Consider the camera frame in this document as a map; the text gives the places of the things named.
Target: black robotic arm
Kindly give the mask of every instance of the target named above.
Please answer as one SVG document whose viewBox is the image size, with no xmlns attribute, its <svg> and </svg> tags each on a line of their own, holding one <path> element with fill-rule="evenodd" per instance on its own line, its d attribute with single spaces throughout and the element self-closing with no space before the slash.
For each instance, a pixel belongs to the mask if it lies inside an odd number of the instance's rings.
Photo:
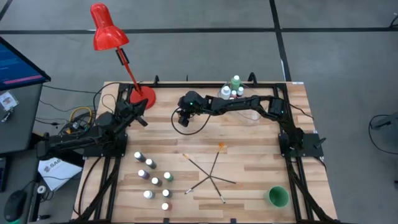
<svg viewBox="0 0 398 224">
<path fill-rule="evenodd" d="M 268 111 L 261 105 L 262 101 L 268 101 Z M 282 130 L 287 134 L 288 144 L 291 149 L 303 149 L 304 132 L 301 128 L 296 128 L 294 122 L 289 119 L 286 113 L 286 103 L 283 99 L 274 96 L 257 96 L 238 98 L 233 100 L 224 100 L 219 97 L 205 96 L 201 97 L 195 91 L 189 91 L 178 101 L 180 116 L 178 123 L 184 127 L 189 124 L 189 119 L 195 114 L 208 114 L 211 116 L 223 115 L 228 111 L 254 110 L 263 118 L 277 121 Z"/>
</svg>

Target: wooden tabletop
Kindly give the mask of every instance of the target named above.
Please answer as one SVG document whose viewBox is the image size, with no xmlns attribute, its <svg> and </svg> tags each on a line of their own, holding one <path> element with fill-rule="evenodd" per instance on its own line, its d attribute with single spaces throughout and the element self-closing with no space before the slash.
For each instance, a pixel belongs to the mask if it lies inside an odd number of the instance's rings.
<svg viewBox="0 0 398 224">
<path fill-rule="evenodd" d="M 304 85 L 287 83 L 287 89 L 290 102 L 311 114 Z M 102 95 L 112 94 L 116 97 L 117 90 L 118 85 L 110 85 L 102 91 Z M 277 140 L 278 123 L 264 118 L 257 120 L 259 117 L 253 111 L 240 114 L 232 112 L 211 117 L 198 134 L 183 136 L 173 129 L 170 116 L 177 107 L 178 99 L 189 90 L 195 90 L 201 96 L 216 96 L 218 91 L 215 88 L 154 88 L 156 103 L 144 114 L 149 125 L 144 128 L 135 121 L 127 128 L 129 140 L 126 155 L 121 160 L 112 222 L 162 222 L 163 218 L 170 218 L 170 222 L 195 223 L 228 223 L 231 218 L 236 218 L 238 223 L 295 222 L 291 198 L 284 208 L 275 208 L 263 199 L 264 193 L 276 185 L 284 187 L 290 194 L 286 164 L 280 155 Z M 256 88 L 254 91 L 258 95 L 273 95 L 266 88 Z M 250 94 L 253 91 L 245 92 L 245 96 Z M 106 106 L 114 108 L 112 97 L 105 97 L 103 101 Z M 106 110 L 100 103 L 98 114 Z M 307 133 L 315 130 L 311 118 L 295 108 L 292 108 L 292 112 L 296 126 Z M 177 116 L 175 117 L 177 128 L 185 133 L 198 129 L 207 119 L 207 115 L 195 116 L 189 127 L 183 128 L 177 123 Z M 215 179 L 226 203 L 222 203 L 210 180 L 185 195 L 185 191 L 206 175 L 182 154 L 188 155 L 205 171 L 210 172 L 220 142 L 225 147 L 218 156 L 213 175 L 237 182 L 230 184 Z M 136 151 L 153 159 L 157 168 L 151 170 L 145 163 L 138 162 L 133 155 Z M 95 160 L 96 158 L 90 158 L 85 162 L 82 180 Z M 313 158 L 302 160 L 310 193 L 329 216 L 336 218 L 325 168 Z M 86 208 L 98 192 L 103 162 L 104 159 L 100 160 L 89 176 L 83 192 L 82 208 Z M 139 169 L 148 171 L 151 177 L 162 179 L 163 186 L 156 187 L 150 180 L 138 177 Z M 173 182 L 167 182 L 163 178 L 166 171 L 174 176 Z M 163 189 L 171 190 L 172 198 L 164 198 L 161 193 Z M 153 190 L 155 198 L 144 198 L 145 190 Z M 302 216 L 306 218 L 303 199 L 300 191 L 297 191 Z M 161 209 L 164 202 L 172 204 L 170 211 Z M 107 203 L 108 194 L 103 202 L 102 218 L 105 217 Z"/>
</svg>

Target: green bottle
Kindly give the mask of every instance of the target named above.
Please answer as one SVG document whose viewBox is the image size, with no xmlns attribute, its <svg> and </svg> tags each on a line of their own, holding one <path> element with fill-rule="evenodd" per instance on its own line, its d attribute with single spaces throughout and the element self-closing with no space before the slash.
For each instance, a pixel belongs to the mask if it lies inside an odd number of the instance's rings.
<svg viewBox="0 0 398 224">
<path fill-rule="evenodd" d="M 239 75 L 235 75 L 231 79 L 231 89 L 237 91 L 239 86 L 241 86 L 241 79 L 239 78 Z"/>
</svg>

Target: plastic bottle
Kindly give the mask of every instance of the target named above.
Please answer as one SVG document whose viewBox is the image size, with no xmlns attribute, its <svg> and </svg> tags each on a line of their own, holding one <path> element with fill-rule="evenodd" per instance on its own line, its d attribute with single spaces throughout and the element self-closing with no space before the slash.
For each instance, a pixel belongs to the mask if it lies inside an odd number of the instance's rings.
<svg viewBox="0 0 398 224">
<path fill-rule="evenodd" d="M 145 197 L 146 199 L 152 199 L 152 198 L 155 197 L 155 193 L 151 192 L 150 190 L 146 190 L 146 191 L 144 192 L 144 197 Z"/>
<path fill-rule="evenodd" d="M 172 209 L 172 204 L 171 204 L 171 203 L 165 202 L 165 203 L 162 204 L 162 209 L 163 209 L 164 211 L 169 211 L 169 210 Z"/>
<path fill-rule="evenodd" d="M 156 169 L 156 163 L 152 159 L 147 159 L 145 163 L 151 168 Z"/>
<path fill-rule="evenodd" d="M 173 175 L 170 172 L 165 172 L 163 176 L 169 182 L 173 181 L 174 179 Z"/>
<path fill-rule="evenodd" d="M 149 173 L 146 172 L 145 170 L 139 170 L 138 171 L 138 176 L 140 176 L 141 178 L 147 180 L 149 178 Z"/>
<path fill-rule="evenodd" d="M 232 90 L 238 90 L 240 85 L 241 85 L 241 79 L 239 78 L 239 75 L 235 75 L 231 79 L 231 88 L 232 88 Z"/>
<path fill-rule="evenodd" d="M 239 87 L 238 90 L 236 91 L 236 96 L 237 97 L 242 97 L 243 96 L 243 87 Z"/>
<path fill-rule="evenodd" d="M 221 89 L 221 97 L 222 97 L 222 99 L 224 99 L 224 100 L 228 100 L 228 98 L 229 98 L 229 96 L 230 96 L 230 94 L 231 94 L 231 89 L 229 88 L 229 86 L 224 86 L 222 89 Z"/>
<path fill-rule="evenodd" d="M 234 98 L 234 99 L 236 98 L 236 91 L 235 90 L 231 91 L 231 97 Z"/>
<path fill-rule="evenodd" d="M 173 195 L 172 192 L 169 191 L 169 190 L 167 190 L 167 189 L 163 190 L 163 191 L 162 191 L 162 194 L 163 194 L 163 196 L 164 196 L 165 198 L 171 198 L 172 195 Z"/>
<path fill-rule="evenodd" d="M 155 186 L 158 186 L 158 187 L 161 187 L 162 184 L 163 184 L 163 182 L 162 182 L 159 178 L 157 178 L 157 177 L 152 178 L 152 183 L 153 183 Z"/>
<path fill-rule="evenodd" d="M 147 158 L 145 158 L 145 156 L 142 155 L 141 152 L 134 153 L 134 157 L 140 162 L 145 162 L 147 160 Z"/>
</svg>

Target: monitor screen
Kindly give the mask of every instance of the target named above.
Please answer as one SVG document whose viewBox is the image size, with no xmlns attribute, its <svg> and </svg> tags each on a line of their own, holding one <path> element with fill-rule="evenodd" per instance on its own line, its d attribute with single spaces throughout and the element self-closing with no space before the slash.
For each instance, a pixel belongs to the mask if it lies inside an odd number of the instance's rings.
<svg viewBox="0 0 398 224">
<path fill-rule="evenodd" d="M 0 42 L 0 90 L 43 83 L 49 77 L 3 39 Z"/>
</svg>

